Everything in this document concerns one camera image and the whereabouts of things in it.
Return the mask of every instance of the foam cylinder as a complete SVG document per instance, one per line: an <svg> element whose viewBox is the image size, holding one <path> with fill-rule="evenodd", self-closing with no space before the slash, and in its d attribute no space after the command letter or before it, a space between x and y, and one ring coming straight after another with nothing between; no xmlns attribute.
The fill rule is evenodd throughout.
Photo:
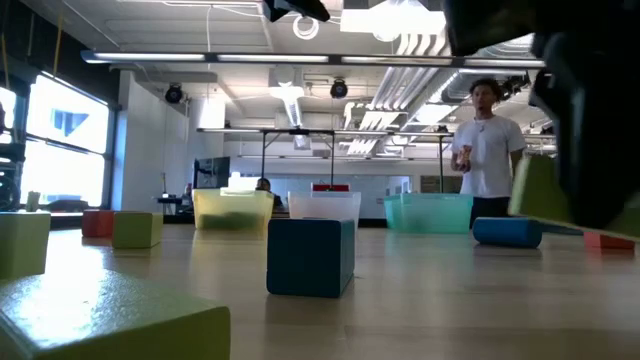
<svg viewBox="0 0 640 360"><path fill-rule="evenodd" d="M478 218L473 236L480 244L535 249L542 240L542 227L526 218Z"/></svg>

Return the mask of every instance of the orange block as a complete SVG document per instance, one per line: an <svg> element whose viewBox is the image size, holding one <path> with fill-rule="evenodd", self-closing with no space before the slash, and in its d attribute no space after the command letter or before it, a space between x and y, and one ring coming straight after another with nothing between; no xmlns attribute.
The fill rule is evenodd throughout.
<svg viewBox="0 0 640 360"><path fill-rule="evenodd" d="M636 243L598 233L585 232L584 243L590 248L600 249L635 249Z"/></svg>
<svg viewBox="0 0 640 360"><path fill-rule="evenodd" d="M110 237L113 234L113 211L85 210L82 214L82 236Z"/></svg>

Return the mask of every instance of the translucent plastic bin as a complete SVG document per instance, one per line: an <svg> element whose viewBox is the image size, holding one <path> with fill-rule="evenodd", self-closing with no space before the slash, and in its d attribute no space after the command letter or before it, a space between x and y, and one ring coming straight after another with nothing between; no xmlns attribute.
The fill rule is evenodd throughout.
<svg viewBox="0 0 640 360"><path fill-rule="evenodd" d="M193 190L196 229L229 230L266 235L273 195L266 191Z"/></svg>
<svg viewBox="0 0 640 360"><path fill-rule="evenodd" d="M384 199L387 224L398 232L466 234L473 197L460 194L400 194Z"/></svg>
<svg viewBox="0 0 640 360"><path fill-rule="evenodd" d="M359 192L289 192L289 214L292 219L353 219L358 228Z"/></svg>

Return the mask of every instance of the blue block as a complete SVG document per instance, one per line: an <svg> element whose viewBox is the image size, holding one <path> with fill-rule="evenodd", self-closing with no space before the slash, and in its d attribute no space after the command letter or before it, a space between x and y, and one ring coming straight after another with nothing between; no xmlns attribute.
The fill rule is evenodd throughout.
<svg viewBox="0 0 640 360"><path fill-rule="evenodd" d="M480 244L535 249L542 241L542 226L526 218L478 218L473 236Z"/></svg>
<svg viewBox="0 0 640 360"><path fill-rule="evenodd" d="M276 295L338 298L355 267L353 220L269 222L267 290Z"/></svg>

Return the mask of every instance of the yellow-green foam block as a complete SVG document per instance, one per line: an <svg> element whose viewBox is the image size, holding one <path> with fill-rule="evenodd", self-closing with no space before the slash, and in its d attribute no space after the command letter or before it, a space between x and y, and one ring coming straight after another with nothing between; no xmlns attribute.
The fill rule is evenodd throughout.
<svg viewBox="0 0 640 360"><path fill-rule="evenodd" d="M229 309L108 270L0 281L0 359L228 360Z"/></svg>
<svg viewBox="0 0 640 360"><path fill-rule="evenodd" d="M0 213L0 279L44 273L50 227L49 213Z"/></svg>
<svg viewBox="0 0 640 360"><path fill-rule="evenodd" d="M117 249L143 249L162 240L163 215L145 212L117 212L113 217L112 244Z"/></svg>
<svg viewBox="0 0 640 360"><path fill-rule="evenodd" d="M546 156L525 157L520 161L509 204L512 215L587 232L640 242L640 207L627 206L604 229L578 226L571 220L569 203L557 182L554 160Z"/></svg>

